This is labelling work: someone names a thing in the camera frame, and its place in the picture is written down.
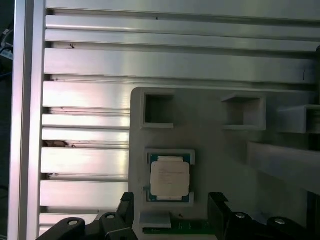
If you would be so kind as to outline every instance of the metal plate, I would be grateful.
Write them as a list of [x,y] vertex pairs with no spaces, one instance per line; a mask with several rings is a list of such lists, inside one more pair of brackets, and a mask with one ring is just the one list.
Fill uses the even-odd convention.
[[44,60],[46,74],[292,84],[313,83],[313,66],[311,60],[275,57],[51,48]]
[[41,172],[128,179],[128,155],[128,150],[123,149],[43,147]]
[[40,205],[46,207],[106,209],[115,211],[124,192],[125,182],[77,182],[42,180]]
[[202,0],[201,3],[197,0],[48,0],[46,6],[49,9],[319,20],[317,0]]
[[[168,20],[161,19],[157,20],[155,17],[152,19],[145,18],[132,18],[132,17],[114,17],[110,15],[105,16],[81,16],[81,15],[49,15],[46,17],[46,39],[54,38],[57,41],[67,38],[63,31],[52,31],[52,30],[73,30],[72,36],[69,35],[68,38],[77,39],[75,42],[86,42],[86,39],[93,39],[96,42],[101,40],[101,36],[108,36],[108,34],[103,35],[105,32],[112,32],[109,36],[117,36],[116,33],[152,33],[149,38],[140,35],[138,40],[150,39],[153,41],[160,42],[161,39],[153,38],[153,34],[170,34],[167,41],[175,36],[173,35],[183,35],[176,36],[176,40],[181,38],[185,39],[201,39],[200,36],[212,36],[212,37],[232,37],[232,38],[251,38],[253,40],[263,40],[263,39],[278,39],[278,40],[313,40],[317,42],[320,38],[320,33],[317,31],[316,27],[302,27],[295,25],[258,25],[253,24],[239,24],[239,23],[215,23],[215,22],[198,22],[198,21],[183,21],[183,20]],[[74,30],[84,31],[82,34],[87,33],[85,38],[81,38],[79,32]],[[133,37],[128,40],[122,39],[122,41],[134,40]]]
[[129,131],[45,127],[42,130],[42,139],[53,141],[96,141],[128,145]]
[[89,128],[89,129],[125,129],[130,127],[130,118],[121,116],[83,116],[44,114],[44,127]]

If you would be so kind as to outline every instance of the aluminum frame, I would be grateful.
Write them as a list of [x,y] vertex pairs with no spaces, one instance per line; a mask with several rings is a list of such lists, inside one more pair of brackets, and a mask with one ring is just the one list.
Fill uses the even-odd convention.
[[12,77],[9,240],[24,240],[27,232],[28,164],[30,136],[33,0],[16,0]]

